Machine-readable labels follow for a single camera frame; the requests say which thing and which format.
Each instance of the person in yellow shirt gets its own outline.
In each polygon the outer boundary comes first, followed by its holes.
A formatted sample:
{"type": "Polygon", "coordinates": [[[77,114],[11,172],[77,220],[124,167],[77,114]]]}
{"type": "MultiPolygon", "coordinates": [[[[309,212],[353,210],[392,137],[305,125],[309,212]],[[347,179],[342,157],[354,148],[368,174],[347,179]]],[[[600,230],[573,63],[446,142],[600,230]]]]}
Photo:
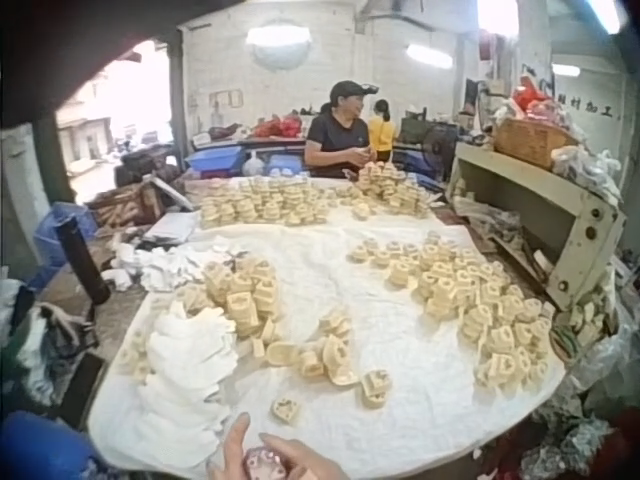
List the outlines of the person in yellow shirt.
{"type": "Polygon", "coordinates": [[[378,152],[377,159],[386,162],[391,158],[396,131],[389,113],[389,102],[378,100],[373,106],[373,113],[375,116],[369,120],[369,141],[371,147],[378,152]]]}

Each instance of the pink object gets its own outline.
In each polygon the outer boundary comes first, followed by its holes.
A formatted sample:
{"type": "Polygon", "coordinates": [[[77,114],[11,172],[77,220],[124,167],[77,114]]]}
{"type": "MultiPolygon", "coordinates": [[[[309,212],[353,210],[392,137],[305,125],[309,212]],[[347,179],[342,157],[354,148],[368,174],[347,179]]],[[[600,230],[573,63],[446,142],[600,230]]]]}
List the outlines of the pink object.
{"type": "Polygon", "coordinates": [[[244,456],[244,469],[249,480],[284,480],[287,469],[279,455],[259,447],[251,448],[244,456]]]}

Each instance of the ceiling light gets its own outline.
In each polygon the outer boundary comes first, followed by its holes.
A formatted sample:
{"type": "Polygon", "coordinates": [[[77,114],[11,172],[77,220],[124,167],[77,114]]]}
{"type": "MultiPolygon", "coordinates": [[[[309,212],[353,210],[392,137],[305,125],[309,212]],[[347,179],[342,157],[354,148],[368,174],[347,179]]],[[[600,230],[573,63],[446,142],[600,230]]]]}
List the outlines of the ceiling light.
{"type": "Polygon", "coordinates": [[[267,25],[252,28],[247,34],[247,43],[260,47],[283,47],[311,41],[311,32],[296,25],[267,25]]]}
{"type": "Polygon", "coordinates": [[[616,11],[615,0],[588,0],[593,13],[609,35],[620,31],[620,19],[616,11]]]}
{"type": "Polygon", "coordinates": [[[438,68],[449,69],[453,66],[453,58],[451,55],[421,45],[409,45],[407,55],[418,62],[438,68]]]}
{"type": "Polygon", "coordinates": [[[562,75],[564,77],[577,77],[580,75],[580,68],[575,65],[560,65],[554,63],[551,67],[555,75],[562,75]]]}

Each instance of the wooden crate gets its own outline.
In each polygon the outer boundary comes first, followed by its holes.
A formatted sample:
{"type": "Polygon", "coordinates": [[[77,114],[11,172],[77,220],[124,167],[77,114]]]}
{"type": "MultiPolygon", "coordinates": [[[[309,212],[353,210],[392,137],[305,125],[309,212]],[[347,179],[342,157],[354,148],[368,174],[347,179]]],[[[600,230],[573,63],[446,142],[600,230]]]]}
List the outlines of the wooden crate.
{"type": "Polygon", "coordinates": [[[567,145],[578,145],[569,132],[560,127],[532,120],[507,118],[494,135],[493,148],[523,162],[551,170],[551,152],[567,145]]]}
{"type": "Polygon", "coordinates": [[[140,183],[101,193],[87,207],[99,227],[152,225],[164,214],[155,188],[140,183]]]}

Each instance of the woman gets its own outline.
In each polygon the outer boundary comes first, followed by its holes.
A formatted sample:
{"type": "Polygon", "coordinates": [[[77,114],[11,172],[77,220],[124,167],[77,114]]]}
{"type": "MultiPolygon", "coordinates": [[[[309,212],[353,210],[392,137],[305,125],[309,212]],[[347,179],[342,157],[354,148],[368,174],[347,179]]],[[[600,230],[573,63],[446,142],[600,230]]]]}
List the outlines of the woman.
{"type": "Polygon", "coordinates": [[[322,106],[307,134],[304,162],[312,175],[342,178],[343,170],[357,173],[376,159],[367,124],[360,118],[367,93],[362,85],[349,80],[333,86],[329,103],[322,106]]]}
{"type": "Polygon", "coordinates": [[[391,121],[389,113],[389,102],[378,100],[373,106],[373,113],[375,116],[369,120],[371,147],[378,153],[378,160],[386,162],[391,158],[393,137],[396,131],[396,126],[391,121]]]}

